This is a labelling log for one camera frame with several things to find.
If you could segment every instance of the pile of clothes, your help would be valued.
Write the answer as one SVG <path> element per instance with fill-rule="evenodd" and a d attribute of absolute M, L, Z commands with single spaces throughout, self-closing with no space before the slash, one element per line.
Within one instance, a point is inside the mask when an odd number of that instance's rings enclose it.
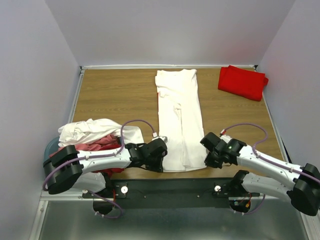
<path fill-rule="evenodd" d="M 121 147 L 121 125 L 107 118 L 68 123 L 58 129 L 59 151 L 68 145 L 75 145 L 78 151 L 102 151 Z M 144 142 L 141 130 L 137 126 L 123 128 L 124 143 L 140 144 Z M 109 168 L 96 171 L 107 173 L 121 173 L 122 168 Z"/>

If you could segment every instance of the wooden tabletop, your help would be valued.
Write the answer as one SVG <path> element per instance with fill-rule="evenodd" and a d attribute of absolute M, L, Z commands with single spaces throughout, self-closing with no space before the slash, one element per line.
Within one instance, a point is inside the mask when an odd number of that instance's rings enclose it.
<path fill-rule="evenodd" d="M 155 76 L 158 69 L 87 69 L 79 92 L 73 122 L 88 119 L 111 119 L 119 124 L 128 120 L 144 119 L 159 131 L 157 89 Z M 266 142 L 257 149 L 278 159 L 283 159 L 264 101 L 252 101 L 218 90 L 220 68 L 197 69 L 198 95 L 202 113 L 204 134 L 220 131 L 230 125 L 250 122 L 265 128 L 269 133 Z M 133 123 L 140 127 L 144 141 L 152 139 L 150 127 L 144 123 Z M 252 126 L 239 126 L 228 130 L 228 135 L 249 145 L 264 137 L 264 133 Z M 128 168 L 116 173 L 113 179 L 150 178 L 209 178 L 233 177 L 241 166 L 226 166 L 189 172 L 156 173 L 139 168 Z"/>

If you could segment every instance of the folded red shirt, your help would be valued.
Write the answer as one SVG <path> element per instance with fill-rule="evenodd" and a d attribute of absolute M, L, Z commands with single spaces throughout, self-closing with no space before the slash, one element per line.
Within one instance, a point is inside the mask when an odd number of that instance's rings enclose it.
<path fill-rule="evenodd" d="M 268 81 L 264 73 L 230 65 L 221 68 L 218 89 L 259 102 Z"/>

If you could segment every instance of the white cloth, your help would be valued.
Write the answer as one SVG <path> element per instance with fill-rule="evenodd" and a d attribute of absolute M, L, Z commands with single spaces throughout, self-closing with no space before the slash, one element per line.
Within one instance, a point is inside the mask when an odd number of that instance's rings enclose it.
<path fill-rule="evenodd" d="M 197 70 L 157 71 L 159 136 L 168 137 L 165 172 L 205 168 L 207 151 L 198 98 Z"/>
<path fill-rule="evenodd" d="M 59 147 L 75 144 L 92 144 L 95 141 L 114 134 L 120 137 L 121 125 L 107 118 L 68 123 L 58 129 Z M 123 128 L 124 143 L 141 144 L 144 142 L 141 130 L 137 126 Z"/>

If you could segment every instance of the cable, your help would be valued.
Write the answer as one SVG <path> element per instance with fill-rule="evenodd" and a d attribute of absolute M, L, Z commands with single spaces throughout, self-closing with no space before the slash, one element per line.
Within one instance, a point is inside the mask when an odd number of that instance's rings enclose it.
<path fill-rule="evenodd" d="M 263 205 L 265 199 L 266 199 L 266 195 L 264 194 L 260 204 L 255 209 L 253 209 L 252 211 L 243 213 L 243 215 L 254 214 L 256 211 L 258 211 L 261 208 L 261 206 Z"/>
<path fill-rule="evenodd" d="M 277 167 L 282 168 L 282 169 L 285 169 L 285 170 L 289 170 L 289 171 L 294 172 L 294 173 L 296 173 L 296 174 L 303 175 L 303 176 L 305 176 L 305 177 L 307 177 L 307 178 L 309 178 L 309 179 L 314 180 L 314 181 L 317 182 L 318 184 L 320 184 L 320 180 L 317 179 L 317 178 L 315 178 L 314 176 L 311 176 L 311 175 L 309 175 L 309 174 L 307 174 L 307 173 L 305 173 L 305 172 L 302 172 L 302 171 L 298 171 L 298 170 L 296 170 L 296 169 L 291 169 L 290 167 L 287 167 L 287 166 L 283 166 L 283 165 L 281 165 L 281 164 L 279 164 L 279 163 L 277 163 L 277 162 L 273 162 L 273 161 L 271 161 L 271 160 L 269 160 L 269 159 L 267 159 L 267 158 L 259 155 L 259 154 L 257 153 L 257 150 L 256 150 L 257 145 L 263 143 L 263 142 L 266 141 L 267 138 L 268 138 L 268 132 L 267 132 L 262 126 L 259 126 L 259 125 L 257 125 L 257 124 L 250 123 L 250 122 L 242 122 L 242 123 L 238 123 L 238 124 L 234 124 L 234 125 L 231 125 L 231 126 L 226 127 L 225 129 L 223 129 L 223 130 L 221 131 L 220 134 L 221 134 L 221 135 L 224 135 L 224 134 L 227 132 L 227 130 L 229 130 L 229 129 L 233 128 L 233 127 L 242 126 L 242 125 L 254 126 L 254 127 L 258 128 L 258 129 L 261 129 L 261 130 L 264 132 L 264 139 L 257 141 L 257 142 L 252 146 L 252 151 L 253 151 L 254 155 L 256 155 L 258 158 L 260 158 L 261 160 L 263 160 L 263 161 L 265 161 L 265 162 L 267 162 L 267 163 L 269 163 L 269 164 L 272 164 L 272 165 L 274 165 L 274 166 L 277 166 Z M 264 203 L 265 198 L 266 198 L 266 195 L 264 194 L 264 195 L 263 195 L 263 198 L 262 198 L 262 201 L 260 202 L 259 206 L 257 206 L 254 210 L 252 210 L 252 211 L 250 211 L 250 212 L 244 213 L 244 215 L 253 214 L 253 213 L 255 213 L 258 209 L 260 209 L 261 206 L 262 206 L 262 204 Z"/>
<path fill-rule="evenodd" d="M 96 198 L 102 199 L 102 200 L 104 200 L 104 201 L 106 201 L 108 203 L 113 204 L 115 207 L 117 207 L 120 210 L 120 214 L 118 216 L 108 216 L 108 215 L 101 214 L 98 211 L 95 212 L 96 215 L 99 215 L 99 216 L 101 216 L 101 217 L 103 217 L 105 219 L 118 219 L 125 213 L 124 210 L 116 202 L 111 201 L 111 200 L 109 200 L 109 199 L 107 199 L 105 197 L 99 196 L 98 194 L 94 193 L 93 191 L 88 190 L 88 192 L 90 194 L 92 194 L 93 196 L 95 196 Z"/>
<path fill-rule="evenodd" d="M 122 126 L 121 126 L 121 129 L 120 129 L 120 139 L 121 139 L 121 147 L 119 148 L 119 150 L 116 152 L 116 153 L 110 153 L 110 154 L 102 154 L 102 155 L 94 155 L 94 156 L 90 156 L 89 158 L 90 159 L 95 159 L 95 158 L 107 158 L 107 157 L 113 157 L 117 154 L 119 154 L 125 147 L 125 139 L 124 139 L 124 135 L 123 135 L 123 130 L 124 130 L 124 127 L 129 124 L 129 123 L 132 123 L 132 122 L 143 122 L 143 123 L 146 123 L 148 124 L 151 129 L 152 129 L 152 136 L 155 137 L 155 135 L 157 135 L 156 133 L 156 130 L 154 129 L 154 127 L 147 121 L 145 120 L 142 120 L 142 119 L 135 119 L 135 120 L 130 120 L 130 121 L 127 121 L 125 122 Z M 77 161 L 80 161 L 80 160 L 84 160 L 86 159 L 85 156 L 82 156 L 82 157 L 77 157 L 77 158 L 74 158 L 74 159 L 71 159 L 71 160 L 68 160 L 66 162 L 64 162 L 63 164 L 59 165 L 57 168 L 55 168 L 52 172 L 49 173 L 49 175 L 44 179 L 44 182 L 43 182 L 43 185 L 42 185 L 42 189 L 44 191 L 48 191 L 48 188 L 46 188 L 46 185 L 49 181 L 49 179 L 56 173 L 58 172 L 60 169 L 62 169 L 63 167 L 69 165 L 69 164 L 72 164 L 74 162 L 77 162 Z"/>

